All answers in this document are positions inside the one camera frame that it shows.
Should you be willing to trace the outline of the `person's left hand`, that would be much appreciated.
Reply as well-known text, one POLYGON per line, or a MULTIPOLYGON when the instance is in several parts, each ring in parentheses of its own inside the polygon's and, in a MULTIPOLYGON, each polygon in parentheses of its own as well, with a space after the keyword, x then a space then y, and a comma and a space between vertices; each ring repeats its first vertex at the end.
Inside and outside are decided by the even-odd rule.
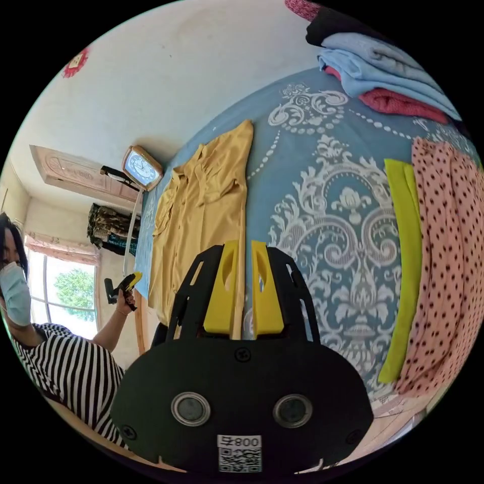
POLYGON ((123 290, 121 287, 118 287, 117 289, 118 289, 118 292, 117 292, 117 302, 115 305, 115 312, 118 314, 127 316, 131 312, 134 312, 137 309, 135 306, 133 291, 123 290))

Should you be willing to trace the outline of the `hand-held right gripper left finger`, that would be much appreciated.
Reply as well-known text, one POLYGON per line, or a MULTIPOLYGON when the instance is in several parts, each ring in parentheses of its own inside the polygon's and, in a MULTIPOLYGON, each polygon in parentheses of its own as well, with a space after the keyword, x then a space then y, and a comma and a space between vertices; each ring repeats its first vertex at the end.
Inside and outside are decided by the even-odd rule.
POLYGON ((207 307, 203 329, 209 335, 232 334, 238 278, 238 241, 224 244, 207 307))

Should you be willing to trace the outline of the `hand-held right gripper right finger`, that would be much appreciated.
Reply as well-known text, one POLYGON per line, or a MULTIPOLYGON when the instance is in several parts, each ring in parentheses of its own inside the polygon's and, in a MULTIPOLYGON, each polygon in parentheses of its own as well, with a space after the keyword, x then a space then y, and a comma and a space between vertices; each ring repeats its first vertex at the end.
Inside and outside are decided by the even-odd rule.
POLYGON ((270 265, 268 249, 263 242, 252 241, 252 322, 254 335, 276 335, 284 328, 282 312, 270 265))

